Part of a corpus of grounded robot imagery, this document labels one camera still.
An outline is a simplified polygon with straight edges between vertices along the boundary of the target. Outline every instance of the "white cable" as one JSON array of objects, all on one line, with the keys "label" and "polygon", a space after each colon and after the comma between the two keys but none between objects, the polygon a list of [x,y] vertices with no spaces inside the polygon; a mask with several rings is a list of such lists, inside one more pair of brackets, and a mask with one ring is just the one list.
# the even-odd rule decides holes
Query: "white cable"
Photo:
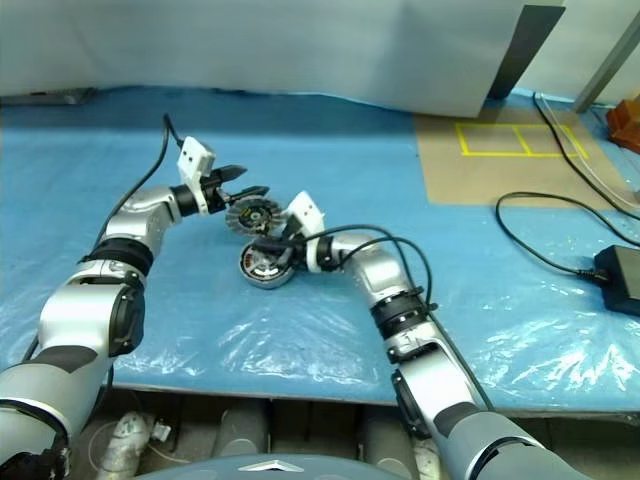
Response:
[{"label": "white cable", "polygon": [[571,136],[564,130],[564,128],[560,128],[560,122],[558,121],[558,118],[556,117],[555,113],[553,113],[553,110],[551,109],[551,106],[547,103],[547,99],[545,98],[545,96],[543,94],[540,94],[540,98],[542,99],[542,103],[546,107],[547,112],[549,112],[549,114],[550,114],[550,116],[551,116],[551,118],[553,120],[552,128],[556,132],[558,130],[562,132],[562,135],[564,135],[564,137],[569,141],[569,143],[571,144],[571,148],[573,148],[573,151],[575,152],[575,154],[580,159],[580,162],[587,169],[587,171],[591,174],[591,176],[594,178],[594,180],[596,180],[600,184],[600,186],[602,188],[604,188],[607,192],[609,192],[616,199],[618,199],[620,202],[624,203],[628,207],[630,207],[630,208],[632,208],[634,210],[640,208],[640,204],[629,202],[626,198],[623,198],[620,195],[618,195],[611,188],[609,188],[609,186],[606,183],[604,183],[604,181],[602,181],[602,179],[596,174],[596,172],[593,171],[591,166],[587,163],[585,158],[582,156],[582,153],[577,148],[575,142],[573,141],[573,138],[571,138]]},{"label": "white cable", "polygon": [[170,457],[166,453],[162,453],[160,450],[158,450],[156,447],[154,447],[151,444],[147,445],[147,447],[149,447],[149,450],[151,450],[152,452],[155,452],[156,455],[159,455],[160,457],[164,458],[165,460],[169,460],[170,462],[182,463],[182,464],[191,463],[189,460],[185,460],[184,458]]},{"label": "white cable", "polygon": [[96,472],[99,472],[100,469],[98,468],[98,466],[93,461],[93,442],[96,439],[96,437],[98,435],[100,435],[101,432],[105,431],[109,427],[115,427],[117,424],[118,424],[117,420],[115,422],[105,423],[103,426],[101,426],[99,429],[97,429],[95,432],[93,432],[93,435],[91,435],[91,439],[89,439],[89,445],[87,446],[87,457],[89,458],[89,463],[91,464],[91,467]]}]

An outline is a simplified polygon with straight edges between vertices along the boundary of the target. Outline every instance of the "power adapter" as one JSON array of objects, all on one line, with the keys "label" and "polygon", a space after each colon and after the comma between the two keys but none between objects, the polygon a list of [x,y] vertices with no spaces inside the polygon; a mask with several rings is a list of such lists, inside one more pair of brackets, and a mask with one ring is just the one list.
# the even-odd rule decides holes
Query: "power adapter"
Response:
[{"label": "power adapter", "polygon": [[609,310],[640,316],[640,250],[611,245],[595,258],[597,272],[606,274],[599,282]]}]

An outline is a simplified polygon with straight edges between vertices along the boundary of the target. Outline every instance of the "diamond saw blade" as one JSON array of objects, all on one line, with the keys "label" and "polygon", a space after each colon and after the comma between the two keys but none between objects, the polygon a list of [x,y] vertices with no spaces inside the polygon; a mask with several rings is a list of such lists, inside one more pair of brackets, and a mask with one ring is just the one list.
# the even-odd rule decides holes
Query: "diamond saw blade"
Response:
[{"label": "diamond saw blade", "polygon": [[284,222],[282,208],[268,198],[251,195],[235,202],[225,218],[231,230],[243,235],[268,235]]}]

